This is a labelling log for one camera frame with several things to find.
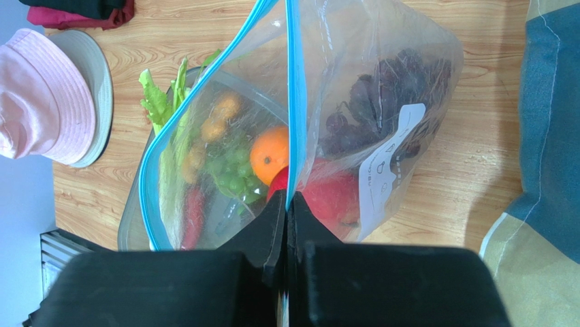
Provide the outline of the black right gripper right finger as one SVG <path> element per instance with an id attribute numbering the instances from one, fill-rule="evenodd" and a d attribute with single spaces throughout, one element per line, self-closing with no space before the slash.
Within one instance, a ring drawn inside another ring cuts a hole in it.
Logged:
<path id="1" fill-rule="evenodd" d="M 291 326 L 509 326 L 491 273 L 457 247 L 344 243 L 302 194 L 288 214 Z"/>

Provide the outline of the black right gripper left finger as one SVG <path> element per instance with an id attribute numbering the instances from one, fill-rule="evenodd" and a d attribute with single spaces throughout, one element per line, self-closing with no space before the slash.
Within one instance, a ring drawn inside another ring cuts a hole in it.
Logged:
<path id="1" fill-rule="evenodd" d="M 77 255 L 27 325 L 281 326 L 285 200 L 214 250 Z"/>

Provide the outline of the red apple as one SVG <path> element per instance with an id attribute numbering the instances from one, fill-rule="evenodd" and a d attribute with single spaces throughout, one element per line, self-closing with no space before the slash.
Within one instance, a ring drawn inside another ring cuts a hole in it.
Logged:
<path id="1" fill-rule="evenodd" d="M 349 170 L 336 170 L 327 159 L 315 159 L 301 193 L 310 212 L 340 240 L 348 240 L 359 223 L 359 185 Z"/>

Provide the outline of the orange fruit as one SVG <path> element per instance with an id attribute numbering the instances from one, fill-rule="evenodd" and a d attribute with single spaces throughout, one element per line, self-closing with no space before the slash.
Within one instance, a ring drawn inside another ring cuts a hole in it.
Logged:
<path id="1" fill-rule="evenodd" d="M 256 177 L 269 186 L 274 177 L 289 165 L 289 129 L 285 125 L 271 127 L 253 142 L 250 164 Z"/>

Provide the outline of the clear zip top bag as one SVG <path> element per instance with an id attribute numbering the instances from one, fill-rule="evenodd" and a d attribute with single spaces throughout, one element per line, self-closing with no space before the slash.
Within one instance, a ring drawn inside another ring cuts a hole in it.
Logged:
<path id="1" fill-rule="evenodd" d="M 372 74 L 380 60 L 405 48 L 451 60 L 455 71 L 443 120 L 463 68 L 463 47 L 452 32 L 427 16 L 399 1 L 256 2 L 224 50 L 187 69 L 191 92 L 159 134 L 154 133 L 142 160 L 138 177 L 142 212 L 152 222 L 160 220 L 155 203 L 159 195 L 150 179 L 160 155 L 197 94 L 216 73 L 228 72 L 272 97 L 287 114 L 289 165 L 266 185 L 266 203 L 281 191 L 287 209 L 300 193 L 297 188 L 306 184 L 315 159 L 327 159 L 336 170 L 349 170 L 358 179 L 359 223 L 345 241 L 363 240 L 396 213 L 417 162 L 438 131 L 424 138 L 425 147 L 417 156 L 405 158 L 402 144 L 425 114 L 423 104 L 411 104 L 403 106 L 394 137 L 358 153 L 326 158 L 319 142 L 327 134 L 327 118 L 339 103 L 349 100 L 359 75 Z"/>

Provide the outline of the purple grape bunch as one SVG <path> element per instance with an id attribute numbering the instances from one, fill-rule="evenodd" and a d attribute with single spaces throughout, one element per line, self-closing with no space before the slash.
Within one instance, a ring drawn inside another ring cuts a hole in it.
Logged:
<path id="1" fill-rule="evenodd" d="M 323 156 L 338 159 L 394 137 L 403 106 L 423 104 L 423 118 L 400 149 L 405 158 L 417 156 L 424 138 L 440 127 L 454 71 L 451 60 L 412 48 L 380 60 L 372 74 L 359 75 L 349 100 L 327 118 L 327 134 L 319 142 Z"/>

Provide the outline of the ginger root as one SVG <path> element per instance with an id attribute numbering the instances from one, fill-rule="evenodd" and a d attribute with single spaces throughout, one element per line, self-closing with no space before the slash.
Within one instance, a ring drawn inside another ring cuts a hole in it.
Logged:
<path id="1" fill-rule="evenodd" d="M 241 107 L 240 96 L 229 91 L 222 93 L 214 102 L 209 117 L 200 127 L 200 140 L 191 144 L 182 160 L 181 173 L 186 183 L 197 183 L 197 175 L 206 161 L 206 145 L 225 136 L 229 121 L 238 115 Z"/>

